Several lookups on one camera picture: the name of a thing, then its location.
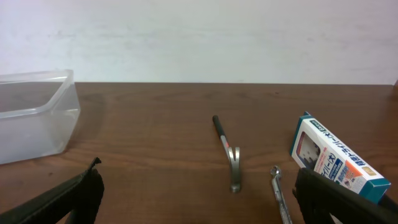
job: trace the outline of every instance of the wall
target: wall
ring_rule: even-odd
[[[397,12],[396,0],[1,0],[0,73],[393,84]]]

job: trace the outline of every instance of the translucent white container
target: translucent white container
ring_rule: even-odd
[[[79,114],[71,70],[0,75],[0,164],[62,152]]]

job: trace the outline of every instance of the plastic container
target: plastic container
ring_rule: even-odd
[[[61,153],[79,114],[71,70],[0,75],[0,164]]]

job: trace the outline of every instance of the box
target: box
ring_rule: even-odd
[[[71,70],[0,75],[0,164],[61,153],[79,114]]]
[[[313,116],[301,116],[290,155],[307,167],[347,189],[378,203],[391,183]]]

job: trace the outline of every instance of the brown tabletop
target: brown tabletop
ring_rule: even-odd
[[[85,170],[105,184],[96,223],[282,223],[270,168],[292,195],[289,155],[310,112],[392,182],[398,201],[398,90],[386,85],[77,83],[81,115],[63,154],[0,166],[0,212]],[[242,191],[229,192],[228,160],[211,117],[241,148]]]

